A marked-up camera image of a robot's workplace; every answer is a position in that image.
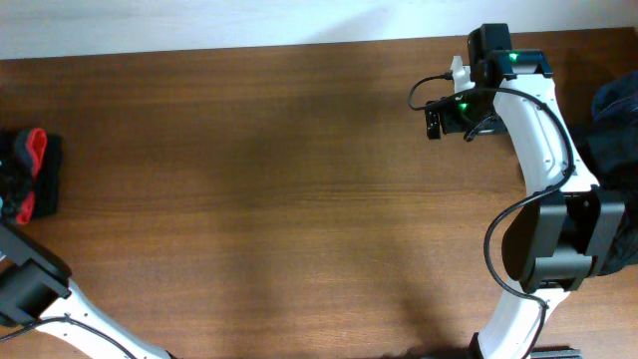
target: brown wooden tabletop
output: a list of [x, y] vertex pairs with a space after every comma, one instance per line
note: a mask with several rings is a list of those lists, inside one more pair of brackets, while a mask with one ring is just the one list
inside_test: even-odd
[[[638, 64], [633, 29], [513, 42], [546, 53], [571, 124]], [[501, 293], [482, 236], [524, 184], [508, 137], [429, 142], [409, 110], [410, 87], [453, 55], [467, 60], [466, 37], [2, 61], [1, 124], [64, 137], [59, 212], [25, 230], [179, 358], [466, 346]], [[637, 280], [586, 281], [540, 345], [636, 357]], [[84, 357], [40, 333], [0, 356]]]

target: white wall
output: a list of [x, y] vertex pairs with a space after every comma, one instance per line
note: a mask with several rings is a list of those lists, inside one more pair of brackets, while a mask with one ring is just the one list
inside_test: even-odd
[[635, 0], [0, 0], [0, 59], [636, 26]]

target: white backdrop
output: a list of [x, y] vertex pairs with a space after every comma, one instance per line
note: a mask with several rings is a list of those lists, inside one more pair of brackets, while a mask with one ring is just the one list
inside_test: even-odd
[[636, 26], [638, 1], [0, 0], [0, 59], [467, 35], [485, 22]]

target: wooden table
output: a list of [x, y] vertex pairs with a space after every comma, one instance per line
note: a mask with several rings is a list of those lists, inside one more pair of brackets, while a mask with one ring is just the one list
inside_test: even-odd
[[[638, 64], [633, 29], [513, 42], [545, 51], [572, 124]], [[466, 346], [501, 293], [483, 233], [524, 185], [508, 137], [429, 142], [408, 109], [410, 87], [458, 54], [466, 37], [0, 62], [2, 124], [65, 138], [59, 213], [25, 230], [180, 358]], [[586, 281], [540, 345], [634, 358], [637, 279]], [[84, 357], [35, 333], [0, 354]]]

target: cable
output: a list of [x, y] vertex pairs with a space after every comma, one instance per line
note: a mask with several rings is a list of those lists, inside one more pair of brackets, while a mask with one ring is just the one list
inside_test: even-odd
[[496, 229], [496, 226], [508, 215], [512, 214], [514, 211], [516, 211], [517, 209], [528, 205], [530, 203], [533, 203], [537, 200], [542, 199], [545, 196], [548, 196], [558, 190], [560, 190], [561, 187], [563, 187], [571, 178], [571, 176], [574, 173], [575, 170], [575, 165], [574, 165], [574, 152], [573, 152], [573, 148], [570, 145], [570, 140], [569, 140], [569, 134], [567, 133], [567, 129], [565, 128], [565, 126], [562, 124], [562, 122], [560, 121], [560, 119], [558, 119], [558, 117], [556, 116], [556, 114], [553, 113], [553, 111], [551, 111], [551, 109], [549, 109], [549, 107], [547, 106], [547, 104], [545, 104], [544, 102], [542, 102], [540, 99], [538, 99], [535, 96], [532, 96], [528, 93], [525, 93], [523, 91], [519, 91], [519, 90], [513, 90], [513, 89], [502, 89], [502, 88], [472, 88], [469, 90], [464, 90], [464, 91], [460, 91], [458, 93], [455, 93], [451, 96], [447, 96], [445, 98], [442, 98], [434, 103], [431, 103], [429, 105], [424, 105], [421, 107], [415, 107], [412, 104], [412, 95], [414, 93], [414, 91], [419, 87], [419, 85], [423, 84], [426, 81], [429, 81], [428, 79], [431, 78], [427, 78], [424, 79], [420, 82], [418, 82], [413, 88], [412, 90], [410, 90], [410, 95], [408, 97], [408, 105], [410, 105], [410, 108], [412, 110], [415, 111], [420, 111], [420, 110], [424, 110], [424, 111], [433, 111], [434, 109], [437, 109], [449, 102], [454, 102], [457, 100], [457, 98], [462, 97], [462, 96], [466, 96], [466, 95], [471, 95], [471, 94], [479, 94], [479, 93], [504, 93], [504, 94], [511, 94], [511, 95], [517, 95], [520, 97], [523, 97], [529, 101], [531, 101], [532, 103], [534, 103], [535, 105], [537, 105], [541, 110], [545, 111], [547, 113], [547, 115], [551, 118], [552, 122], [554, 123], [554, 125], [556, 126], [556, 128], [558, 129], [558, 132], [560, 133], [560, 136], [562, 137], [562, 141], [565, 145], [565, 151], [567, 154], [567, 168], [565, 169], [564, 173], [563, 173], [563, 178], [556, 184], [550, 185], [548, 188], [536, 192], [518, 202], [516, 202], [515, 204], [512, 204], [511, 206], [509, 206], [508, 208], [506, 208], [504, 211], [502, 211], [489, 225], [489, 227], [487, 228], [487, 231], [485, 232], [485, 238], [483, 240], [483, 255], [485, 258], [485, 264], [487, 266], [487, 270], [489, 271], [489, 274], [491, 274], [491, 277], [494, 279], [494, 281], [506, 292], [522, 298], [522, 299], [528, 299], [528, 300], [533, 300], [535, 302], [538, 303], [538, 305], [540, 306], [540, 322], [538, 323], [538, 328], [536, 328], [536, 332], [534, 333], [534, 336], [531, 340], [531, 343], [529, 344], [529, 348], [527, 348], [527, 351], [525, 352], [525, 354], [522, 356], [522, 358], [527, 358], [528, 355], [531, 354], [531, 351], [533, 350], [534, 346], [536, 345], [536, 341], [538, 340], [538, 337], [540, 336], [540, 332], [542, 331], [542, 328], [545, 324], [545, 317], [547, 315], [547, 309], [549, 309], [549, 306], [547, 305], [547, 303], [540, 297], [537, 297], [535, 295], [531, 295], [531, 294], [526, 294], [523, 292], [520, 292], [512, 287], [510, 287], [509, 285], [507, 285], [498, 275], [498, 273], [496, 273], [496, 270], [493, 267], [493, 263], [491, 262], [491, 256], [489, 254], [489, 245], [491, 243], [491, 235], [493, 234], [494, 230]]
[[17, 338], [22, 334], [26, 334], [40, 326], [49, 324], [49, 323], [68, 323], [71, 325], [77, 325], [80, 328], [95, 334], [99, 337], [101, 337], [102, 339], [108, 341], [109, 343], [113, 344], [114, 346], [116, 346], [118, 349], [120, 349], [129, 359], [137, 359], [135, 355], [133, 355], [127, 348], [125, 348], [122, 344], [118, 343], [115, 339], [113, 339], [112, 337], [108, 336], [107, 334], [99, 331], [96, 328], [93, 328], [83, 322], [77, 321], [75, 319], [71, 319], [68, 316], [64, 316], [64, 317], [53, 317], [53, 318], [48, 318], [48, 319], [44, 319], [44, 320], [40, 320], [37, 321], [35, 323], [32, 324], [28, 324], [26, 325], [24, 328], [17, 330], [11, 334], [5, 335], [3, 337], [0, 337], [0, 343], [4, 343], [6, 341], [9, 341], [11, 339]]
[[410, 105], [410, 108], [414, 111], [423, 109], [423, 108], [415, 107], [415, 105], [412, 103], [412, 96], [415, 94], [415, 90], [417, 90], [417, 88], [421, 86], [421, 84], [427, 83], [428, 81], [432, 81], [432, 80], [452, 80], [452, 79], [453, 79], [452, 72], [446, 72], [444, 74], [431, 76], [429, 78], [425, 78], [419, 81], [418, 83], [415, 84], [415, 86], [412, 87], [412, 89], [410, 89], [410, 95], [408, 95], [408, 105]]

